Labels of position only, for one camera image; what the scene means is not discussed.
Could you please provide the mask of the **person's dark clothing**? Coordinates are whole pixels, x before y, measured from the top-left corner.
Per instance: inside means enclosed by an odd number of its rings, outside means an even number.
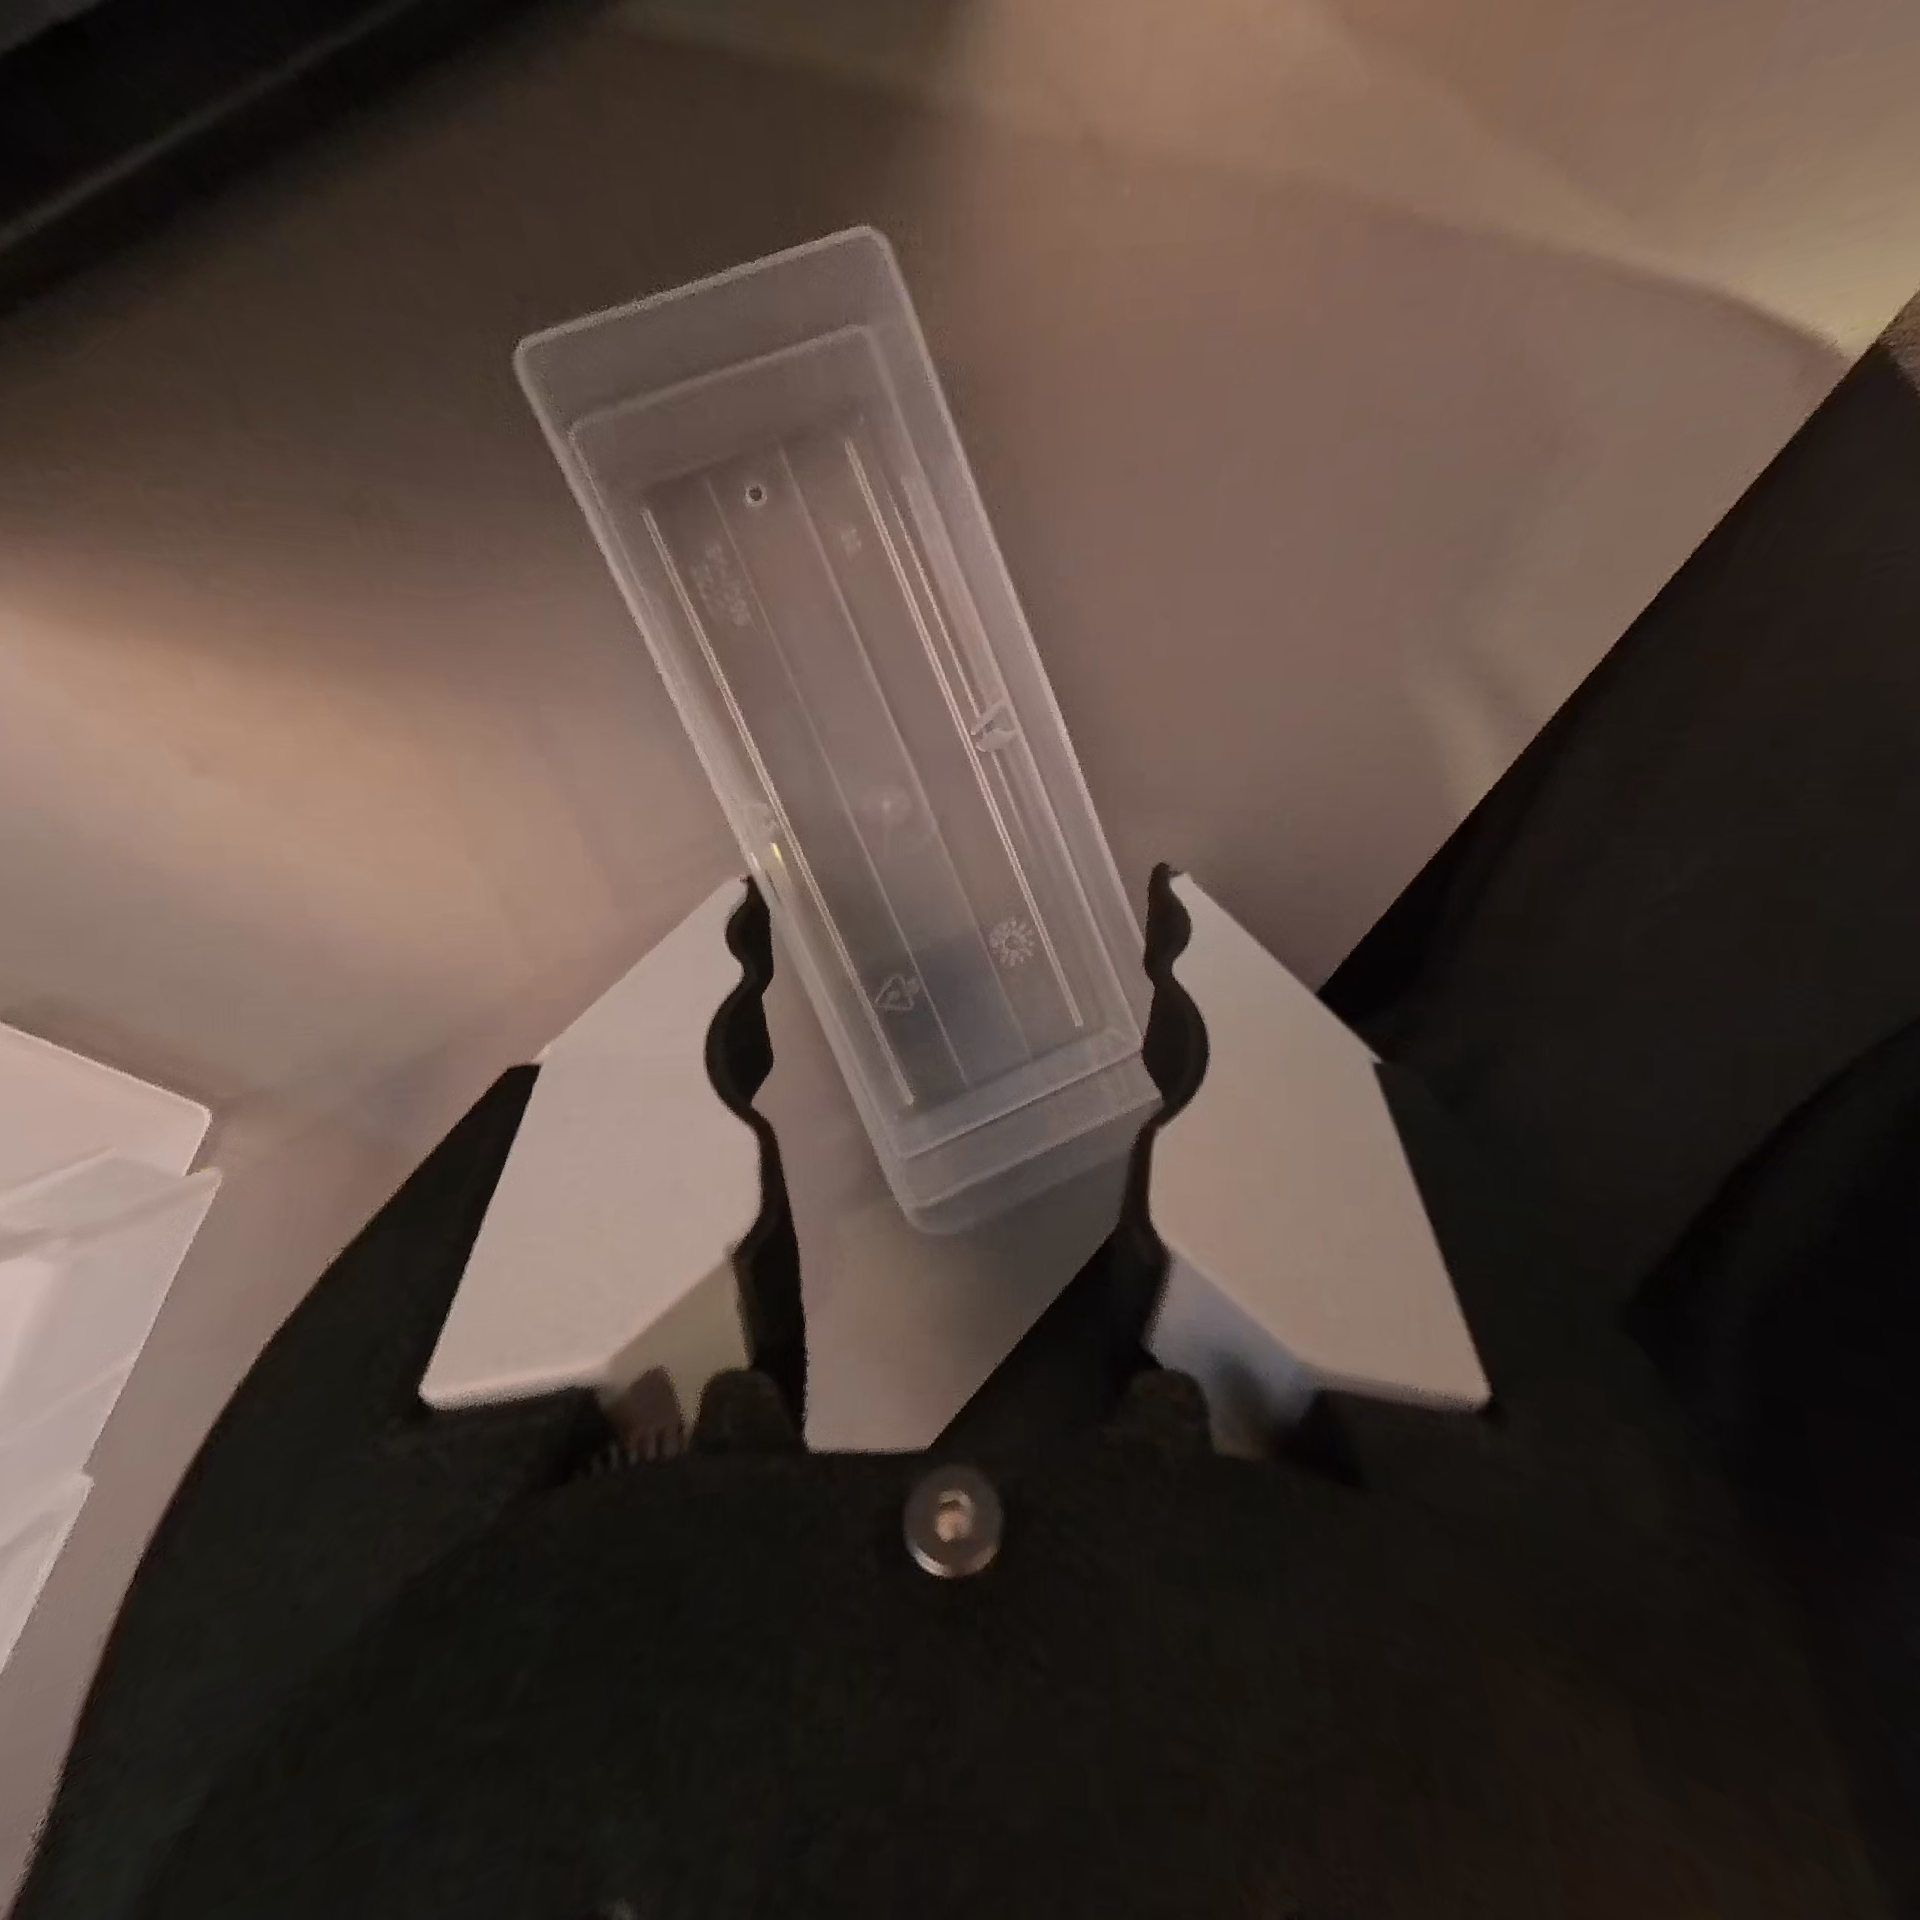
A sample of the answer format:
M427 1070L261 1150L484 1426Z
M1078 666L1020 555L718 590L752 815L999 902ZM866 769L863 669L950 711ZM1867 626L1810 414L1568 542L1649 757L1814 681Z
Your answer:
M1589 1247L1916 1916L1916 300L1321 993Z

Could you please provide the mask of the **clear plastic drawer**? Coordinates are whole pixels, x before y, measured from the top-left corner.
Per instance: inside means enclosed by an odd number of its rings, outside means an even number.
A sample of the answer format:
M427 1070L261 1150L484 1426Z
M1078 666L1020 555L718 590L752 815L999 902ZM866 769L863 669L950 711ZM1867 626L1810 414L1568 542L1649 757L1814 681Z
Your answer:
M968 1232L1125 1155L1139 915L887 237L513 367L903 1217Z

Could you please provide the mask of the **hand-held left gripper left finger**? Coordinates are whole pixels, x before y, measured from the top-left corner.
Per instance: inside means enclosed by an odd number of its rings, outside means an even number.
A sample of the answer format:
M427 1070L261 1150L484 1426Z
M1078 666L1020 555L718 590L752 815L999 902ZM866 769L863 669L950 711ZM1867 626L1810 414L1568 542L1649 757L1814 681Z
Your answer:
M732 877L539 1054L420 1380L430 1407L659 1375L679 1407L756 1368L805 1404L800 1246L777 1140L772 924Z

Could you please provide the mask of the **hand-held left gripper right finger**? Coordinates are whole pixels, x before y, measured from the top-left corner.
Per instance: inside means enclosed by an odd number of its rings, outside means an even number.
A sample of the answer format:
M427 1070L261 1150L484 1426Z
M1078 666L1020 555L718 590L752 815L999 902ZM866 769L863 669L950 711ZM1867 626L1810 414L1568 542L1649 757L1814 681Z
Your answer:
M1379 1056L1186 872L1147 881L1132 1150L1139 1344L1215 1452L1278 1452L1326 1393L1480 1413L1490 1380Z

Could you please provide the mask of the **large clear plastic bin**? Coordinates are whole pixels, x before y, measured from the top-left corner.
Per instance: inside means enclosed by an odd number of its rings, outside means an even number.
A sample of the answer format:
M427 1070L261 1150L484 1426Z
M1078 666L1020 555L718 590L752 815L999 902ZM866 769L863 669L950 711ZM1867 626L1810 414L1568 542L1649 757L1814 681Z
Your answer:
M92 1491L92 1458L222 1184L212 1111L2 1027L2 1660Z

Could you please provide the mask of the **black drawer cabinet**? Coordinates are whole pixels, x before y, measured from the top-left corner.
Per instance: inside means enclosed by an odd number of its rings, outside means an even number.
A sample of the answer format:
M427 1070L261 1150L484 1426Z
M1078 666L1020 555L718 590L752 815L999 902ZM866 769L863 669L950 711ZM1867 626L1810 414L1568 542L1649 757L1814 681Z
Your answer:
M481 4L4 4L2 309L85 271Z

